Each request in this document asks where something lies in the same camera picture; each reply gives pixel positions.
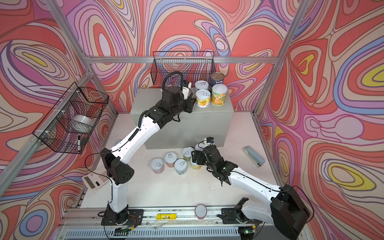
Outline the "white can yellow orange label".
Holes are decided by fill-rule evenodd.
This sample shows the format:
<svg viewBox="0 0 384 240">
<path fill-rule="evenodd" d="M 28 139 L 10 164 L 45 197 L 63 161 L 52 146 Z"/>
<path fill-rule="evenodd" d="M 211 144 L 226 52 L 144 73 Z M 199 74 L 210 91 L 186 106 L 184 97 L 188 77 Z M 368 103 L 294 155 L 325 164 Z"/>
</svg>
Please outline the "white can yellow orange label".
<svg viewBox="0 0 384 240">
<path fill-rule="evenodd" d="M 196 92 L 196 99 L 199 108 L 207 108 L 211 103 L 211 93 L 208 90 L 198 90 Z"/>
</svg>

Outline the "white can pink label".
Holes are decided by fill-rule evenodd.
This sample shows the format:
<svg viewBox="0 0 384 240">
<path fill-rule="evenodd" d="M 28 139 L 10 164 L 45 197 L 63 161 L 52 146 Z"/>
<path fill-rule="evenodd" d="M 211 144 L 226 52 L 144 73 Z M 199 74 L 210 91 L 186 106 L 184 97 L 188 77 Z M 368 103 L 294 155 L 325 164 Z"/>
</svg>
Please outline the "white can pink label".
<svg viewBox="0 0 384 240">
<path fill-rule="evenodd" d="M 161 158 L 153 159 L 150 166 L 155 174 L 161 174 L 165 170 L 164 162 Z"/>
</svg>

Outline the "dark blue tomato can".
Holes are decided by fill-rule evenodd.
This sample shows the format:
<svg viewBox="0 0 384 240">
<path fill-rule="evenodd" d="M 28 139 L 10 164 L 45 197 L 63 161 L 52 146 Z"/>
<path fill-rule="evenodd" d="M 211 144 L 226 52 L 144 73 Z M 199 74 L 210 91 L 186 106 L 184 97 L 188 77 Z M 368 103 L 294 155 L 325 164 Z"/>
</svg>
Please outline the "dark blue tomato can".
<svg viewBox="0 0 384 240">
<path fill-rule="evenodd" d="M 225 75 L 220 72 L 214 72 L 210 75 L 210 87 L 213 87 L 216 84 L 223 84 Z"/>
</svg>

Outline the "yellow peach can plastic lid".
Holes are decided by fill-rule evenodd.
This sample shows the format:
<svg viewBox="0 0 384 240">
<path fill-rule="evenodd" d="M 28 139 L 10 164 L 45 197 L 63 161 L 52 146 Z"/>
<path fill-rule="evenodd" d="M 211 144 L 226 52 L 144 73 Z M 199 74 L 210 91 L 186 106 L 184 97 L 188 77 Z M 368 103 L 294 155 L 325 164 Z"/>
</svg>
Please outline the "yellow peach can plastic lid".
<svg viewBox="0 0 384 240">
<path fill-rule="evenodd" d="M 228 88 L 224 84 L 216 84 L 212 87 L 212 104 L 214 106 L 223 106 L 226 102 Z"/>
</svg>

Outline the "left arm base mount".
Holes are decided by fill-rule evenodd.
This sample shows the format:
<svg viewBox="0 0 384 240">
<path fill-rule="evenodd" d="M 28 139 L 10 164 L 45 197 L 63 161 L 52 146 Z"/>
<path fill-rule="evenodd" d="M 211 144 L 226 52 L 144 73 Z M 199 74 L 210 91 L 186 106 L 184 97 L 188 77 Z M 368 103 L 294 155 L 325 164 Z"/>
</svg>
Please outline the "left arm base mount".
<svg viewBox="0 0 384 240">
<path fill-rule="evenodd" d="M 137 227 L 142 224 L 143 215 L 143 209 L 127 209 L 120 213 L 115 213 L 108 206 L 103 214 L 101 225 Z"/>
</svg>

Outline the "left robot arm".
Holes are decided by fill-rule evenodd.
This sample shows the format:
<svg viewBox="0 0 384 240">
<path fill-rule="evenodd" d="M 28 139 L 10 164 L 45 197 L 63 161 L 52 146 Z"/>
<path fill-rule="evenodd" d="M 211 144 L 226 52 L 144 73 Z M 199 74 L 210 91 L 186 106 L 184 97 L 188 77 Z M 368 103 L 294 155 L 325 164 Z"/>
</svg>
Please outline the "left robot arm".
<svg viewBox="0 0 384 240">
<path fill-rule="evenodd" d="M 178 117 L 182 112 L 191 113 L 195 101 L 189 87 L 162 88 L 162 99 L 141 113 L 137 127 L 110 150 L 104 148 L 101 151 L 107 176 L 112 180 L 112 198 L 109 208 L 114 213 L 120 214 L 128 211 L 125 184 L 135 172 L 129 166 L 133 155 L 167 123 L 176 121 L 175 116 Z"/>
</svg>

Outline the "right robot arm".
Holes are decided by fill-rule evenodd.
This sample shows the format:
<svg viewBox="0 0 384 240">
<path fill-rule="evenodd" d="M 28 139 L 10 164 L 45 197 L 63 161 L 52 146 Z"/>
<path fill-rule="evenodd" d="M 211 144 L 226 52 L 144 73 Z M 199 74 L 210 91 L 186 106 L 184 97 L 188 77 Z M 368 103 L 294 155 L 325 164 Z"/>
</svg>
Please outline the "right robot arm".
<svg viewBox="0 0 384 240">
<path fill-rule="evenodd" d="M 310 219 L 310 211 L 294 187 L 269 184 L 224 160 L 215 145 L 192 152 L 192 163 L 206 166 L 221 183 L 238 187 L 260 203 L 242 198 L 233 208 L 223 208 L 218 217 L 224 224 L 273 224 L 290 240 L 296 240 Z"/>
</svg>

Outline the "light blue spotted can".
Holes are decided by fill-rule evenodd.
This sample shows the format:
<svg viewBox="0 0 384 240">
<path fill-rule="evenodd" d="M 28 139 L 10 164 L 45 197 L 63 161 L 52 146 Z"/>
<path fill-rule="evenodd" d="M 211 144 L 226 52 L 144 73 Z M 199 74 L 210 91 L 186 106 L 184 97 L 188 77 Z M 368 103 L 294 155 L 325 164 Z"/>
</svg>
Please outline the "light blue spotted can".
<svg viewBox="0 0 384 240">
<path fill-rule="evenodd" d="M 195 83 L 195 88 L 198 90 L 208 90 L 209 89 L 209 83 L 206 81 L 197 81 Z"/>
</svg>

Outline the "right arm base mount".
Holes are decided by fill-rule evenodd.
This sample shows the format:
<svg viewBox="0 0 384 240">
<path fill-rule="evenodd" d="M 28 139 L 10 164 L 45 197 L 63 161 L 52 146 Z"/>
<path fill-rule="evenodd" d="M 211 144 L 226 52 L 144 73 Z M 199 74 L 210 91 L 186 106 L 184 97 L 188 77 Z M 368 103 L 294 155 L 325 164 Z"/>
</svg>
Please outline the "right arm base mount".
<svg viewBox="0 0 384 240">
<path fill-rule="evenodd" d="M 260 220 L 248 219 L 241 210 L 235 208 L 222 208 L 221 213 L 217 217 L 222 220 L 223 224 L 253 224 L 258 226 L 263 223 Z"/>
</svg>

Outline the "white can teal label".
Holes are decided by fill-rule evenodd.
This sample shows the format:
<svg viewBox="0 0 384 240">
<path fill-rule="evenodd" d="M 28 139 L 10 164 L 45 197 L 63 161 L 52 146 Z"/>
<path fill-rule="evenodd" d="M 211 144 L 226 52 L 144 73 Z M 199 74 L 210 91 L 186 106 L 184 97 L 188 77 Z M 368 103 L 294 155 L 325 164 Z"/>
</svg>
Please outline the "white can teal label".
<svg viewBox="0 0 384 240">
<path fill-rule="evenodd" d="M 178 175 L 184 175 L 188 170 L 188 164 L 184 159 L 178 159 L 175 161 L 174 168 Z"/>
</svg>

